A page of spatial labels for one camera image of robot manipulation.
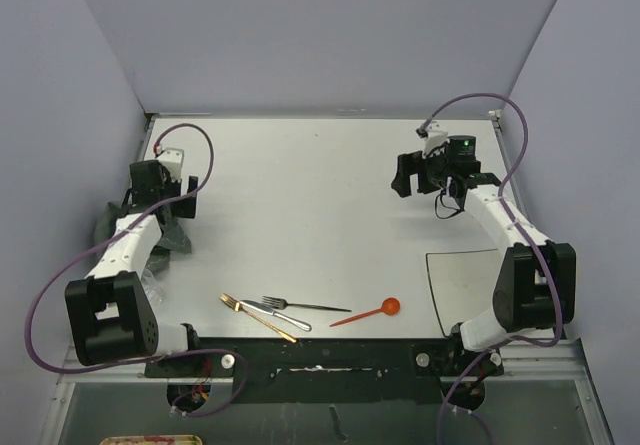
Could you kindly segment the dark grey cloth placemat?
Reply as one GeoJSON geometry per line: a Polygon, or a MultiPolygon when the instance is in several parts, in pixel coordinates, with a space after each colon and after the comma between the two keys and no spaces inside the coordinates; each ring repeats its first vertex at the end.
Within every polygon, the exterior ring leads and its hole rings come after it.
{"type": "Polygon", "coordinates": [[[167,268],[172,252],[191,252],[191,241],[176,218],[170,218],[162,225],[151,214],[128,231],[128,227],[139,216],[140,213],[124,215],[116,203],[107,204],[94,229],[95,244],[107,241],[123,231],[125,234],[106,247],[96,265],[87,273],[87,278],[109,278],[120,272],[135,272],[140,278],[144,269],[158,273],[167,268]]]}

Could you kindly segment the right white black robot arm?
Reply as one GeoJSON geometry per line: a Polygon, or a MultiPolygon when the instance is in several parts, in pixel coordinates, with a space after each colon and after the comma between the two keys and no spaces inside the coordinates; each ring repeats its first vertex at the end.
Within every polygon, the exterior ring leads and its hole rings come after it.
{"type": "Polygon", "coordinates": [[[445,349],[448,367],[469,373],[481,351],[536,329],[562,332],[575,315],[577,256],[568,243],[540,232],[504,194],[505,184],[481,169],[476,139],[446,134],[427,138],[422,151],[397,158],[392,189],[453,199],[494,242],[502,256],[491,305],[459,326],[461,339],[445,349]]]}

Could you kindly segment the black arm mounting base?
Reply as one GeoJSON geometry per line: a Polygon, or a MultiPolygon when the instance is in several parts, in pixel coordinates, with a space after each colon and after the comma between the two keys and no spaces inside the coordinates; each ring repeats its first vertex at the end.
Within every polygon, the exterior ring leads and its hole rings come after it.
{"type": "Polygon", "coordinates": [[[445,383],[469,379],[456,397],[483,395],[504,372],[497,353],[481,357],[455,339],[204,338],[205,355],[146,366],[147,378],[228,380],[236,404],[438,404],[445,383]]]}

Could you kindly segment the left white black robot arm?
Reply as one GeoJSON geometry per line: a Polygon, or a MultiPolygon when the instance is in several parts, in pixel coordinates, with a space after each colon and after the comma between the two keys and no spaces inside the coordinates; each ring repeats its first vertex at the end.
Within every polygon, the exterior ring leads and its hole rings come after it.
{"type": "Polygon", "coordinates": [[[204,352],[190,341],[190,325],[161,325],[143,287],[147,272],[168,265],[191,242],[180,222],[196,214],[195,176],[182,178],[184,153],[170,148],[130,166],[130,200],[117,211],[113,243],[81,280],[70,282],[65,302],[77,357],[84,366],[168,355],[180,375],[200,370],[204,352]]]}

